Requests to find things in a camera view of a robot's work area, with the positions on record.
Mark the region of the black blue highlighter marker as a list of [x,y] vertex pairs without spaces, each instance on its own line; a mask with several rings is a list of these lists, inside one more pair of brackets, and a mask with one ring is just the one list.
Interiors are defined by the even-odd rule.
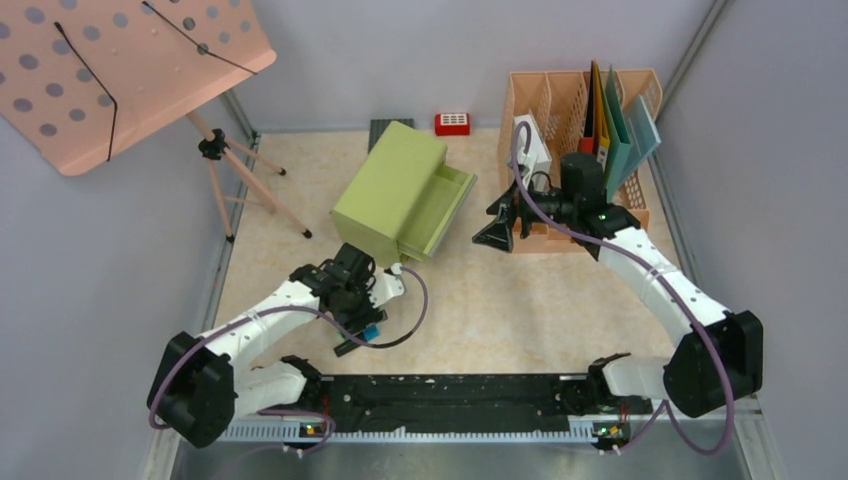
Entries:
[[[366,326],[363,330],[355,335],[355,337],[366,343],[370,343],[380,335],[379,327],[376,324]],[[360,344],[348,338],[345,338],[340,344],[334,347],[333,351],[337,358],[345,356],[353,350],[360,347]]]

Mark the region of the white paper booklet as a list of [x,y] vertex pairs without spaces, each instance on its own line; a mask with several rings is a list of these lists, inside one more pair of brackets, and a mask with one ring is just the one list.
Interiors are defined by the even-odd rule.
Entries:
[[519,141],[517,158],[519,172],[524,186],[535,190],[548,187],[552,157],[541,137],[540,130],[532,113],[513,117],[513,127],[518,129]]

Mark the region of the green metal drawer cabinet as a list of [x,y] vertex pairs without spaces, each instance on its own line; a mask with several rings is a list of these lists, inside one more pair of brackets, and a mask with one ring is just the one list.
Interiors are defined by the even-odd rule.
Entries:
[[330,211],[340,240],[379,266],[431,259],[477,180],[447,153],[434,135],[391,123]]

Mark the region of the yellow plastic clip folder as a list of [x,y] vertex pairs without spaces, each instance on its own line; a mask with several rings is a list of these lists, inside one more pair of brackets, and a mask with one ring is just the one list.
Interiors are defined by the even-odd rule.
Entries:
[[591,80],[593,91],[593,150],[598,162],[605,167],[608,158],[610,138],[604,110],[604,90],[600,77],[600,69],[596,60],[591,64]]

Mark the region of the teal plastic folder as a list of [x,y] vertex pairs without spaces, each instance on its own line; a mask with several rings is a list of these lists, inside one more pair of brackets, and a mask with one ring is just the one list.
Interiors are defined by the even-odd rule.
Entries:
[[625,164],[632,143],[624,120],[622,104],[618,95],[619,78],[610,67],[603,90],[604,116],[609,136],[609,147],[605,163],[605,188],[607,201],[612,202],[615,192],[623,181]]

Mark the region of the light blue hardcover book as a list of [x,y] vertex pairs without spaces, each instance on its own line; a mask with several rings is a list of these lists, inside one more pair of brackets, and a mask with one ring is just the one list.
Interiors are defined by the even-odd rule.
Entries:
[[649,98],[640,94],[624,111],[631,149],[619,179],[619,186],[623,186],[625,181],[661,144],[661,137],[655,124],[651,106]]

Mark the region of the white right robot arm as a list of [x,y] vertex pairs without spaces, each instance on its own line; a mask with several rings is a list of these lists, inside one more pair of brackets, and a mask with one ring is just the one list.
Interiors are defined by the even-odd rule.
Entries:
[[513,227],[527,237],[545,223],[566,233],[599,264],[615,272],[667,332],[673,355],[615,354],[589,367],[586,397],[600,412],[612,412],[626,397],[670,401],[697,418],[758,392],[763,383],[763,325],[750,311],[732,312],[692,283],[654,246],[640,221],[610,203],[601,165],[590,154],[561,160],[560,186],[536,189],[534,172],[519,176],[486,212],[493,221],[473,243],[504,252],[514,244]]

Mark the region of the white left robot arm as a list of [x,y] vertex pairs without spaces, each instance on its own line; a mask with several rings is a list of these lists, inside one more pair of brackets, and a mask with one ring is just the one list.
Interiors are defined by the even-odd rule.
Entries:
[[198,335],[178,333],[167,343],[150,387],[149,425],[172,429],[203,448],[234,420],[270,407],[314,410],[321,388],[305,368],[284,359],[256,367],[254,360],[316,319],[342,336],[339,354],[351,346],[389,349],[405,342],[400,337],[377,344],[365,332],[385,319],[387,303],[405,293],[406,271],[400,263],[379,269],[370,255],[345,243],[334,257],[294,269],[235,319]]

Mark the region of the red folder in organizer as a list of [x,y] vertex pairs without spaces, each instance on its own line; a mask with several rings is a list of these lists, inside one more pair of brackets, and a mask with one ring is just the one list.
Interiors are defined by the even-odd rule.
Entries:
[[595,85],[594,85],[594,70],[597,66],[595,60],[591,61],[591,65],[586,77],[587,85],[587,108],[584,118],[583,132],[578,143],[578,151],[580,153],[594,152],[594,130],[595,130]]

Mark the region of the red small box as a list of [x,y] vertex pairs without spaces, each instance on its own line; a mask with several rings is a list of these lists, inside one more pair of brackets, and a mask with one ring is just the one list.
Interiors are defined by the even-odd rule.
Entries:
[[445,112],[434,116],[436,136],[468,136],[471,134],[471,116],[468,112]]

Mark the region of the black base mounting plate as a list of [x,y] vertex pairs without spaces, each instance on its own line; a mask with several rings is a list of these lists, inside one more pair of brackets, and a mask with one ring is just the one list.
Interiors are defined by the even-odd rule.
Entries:
[[597,397],[583,375],[310,376],[291,409],[325,414],[339,433],[565,432],[590,415],[650,414],[640,397]]

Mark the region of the gray lego baseplate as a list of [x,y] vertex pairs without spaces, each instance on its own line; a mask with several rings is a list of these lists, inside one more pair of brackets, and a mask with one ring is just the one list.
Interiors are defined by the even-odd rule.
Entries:
[[371,152],[371,150],[375,147],[377,142],[380,140],[385,130],[389,127],[389,125],[393,122],[397,122],[403,125],[406,125],[410,128],[415,128],[415,122],[413,118],[380,118],[380,119],[371,119],[369,122],[369,136],[368,136],[368,147],[367,151]]

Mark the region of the pink music stand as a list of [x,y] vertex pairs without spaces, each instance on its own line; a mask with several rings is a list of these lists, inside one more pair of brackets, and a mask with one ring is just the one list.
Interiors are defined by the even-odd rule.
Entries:
[[200,113],[276,57],[249,1],[5,1],[1,113],[65,176],[186,119],[208,167],[229,164],[255,204],[308,235],[247,166],[252,150]]

